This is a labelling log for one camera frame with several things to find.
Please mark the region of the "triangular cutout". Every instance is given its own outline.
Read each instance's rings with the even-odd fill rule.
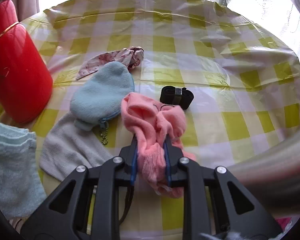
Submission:
[[[63,191],[51,202],[49,208],[61,214],[68,210],[70,199],[74,190],[75,180],[72,180]]]
[[[248,198],[237,188],[237,186],[229,181],[228,188],[234,203],[235,211],[238,215],[254,210],[254,205]]]

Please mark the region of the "silver screw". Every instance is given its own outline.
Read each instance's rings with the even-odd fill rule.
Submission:
[[[221,174],[224,174],[227,172],[227,169],[224,167],[224,166],[219,166],[217,168],[217,172],[221,173]]]
[[[179,159],[179,161],[180,161],[182,164],[187,164],[187,163],[189,163],[189,158],[187,158],[187,157],[182,157],[182,158]]]
[[[86,170],[86,166],[79,165],[75,170],[77,172],[84,172]]]
[[[114,157],[113,158],[113,162],[114,163],[121,163],[123,160],[122,160],[122,158],[120,157],[120,156],[117,156],[117,157]]]

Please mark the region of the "plastic tablecloth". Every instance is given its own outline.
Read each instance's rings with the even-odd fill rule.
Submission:
[[[200,165],[246,160],[300,128],[297,56],[260,25],[217,3],[69,0],[22,24],[54,81],[46,108],[27,125],[37,134],[37,159],[73,93],[91,78],[75,81],[80,66],[97,54],[130,46],[145,50],[142,65],[132,71],[136,92],[157,100],[166,85],[193,92],[182,142]],[[113,155],[131,139],[120,116],[110,121],[106,147]],[[40,169],[39,175],[47,193],[58,185]],[[137,179],[121,239],[181,239],[182,222],[183,199],[159,196]]]

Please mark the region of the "pink sock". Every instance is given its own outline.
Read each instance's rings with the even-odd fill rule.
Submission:
[[[166,186],[163,142],[168,134],[172,145],[183,151],[179,137],[186,130],[186,117],[180,106],[162,104],[138,93],[129,93],[121,103],[125,127],[137,137],[138,172],[160,194],[181,197],[183,188]],[[183,155],[195,160],[191,153]]]

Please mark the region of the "table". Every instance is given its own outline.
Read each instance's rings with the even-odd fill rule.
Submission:
[[[200,165],[246,160],[300,128],[297,56],[260,25],[217,3],[69,0],[22,24],[54,81],[46,108],[26,125],[37,134],[37,159],[45,136],[69,110],[73,93],[91,77],[75,81],[80,66],[97,54],[129,46],[145,50],[141,67],[132,71],[136,92],[157,100],[166,85],[193,92],[182,142]],[[106,147],[113,155],[131,139],[120,116],[109,122]],[[39,175],[49,194],[58,182],[40,169]],[[158,196],[138,179],[121,239],[181,239],[182,205],[183,199]]]

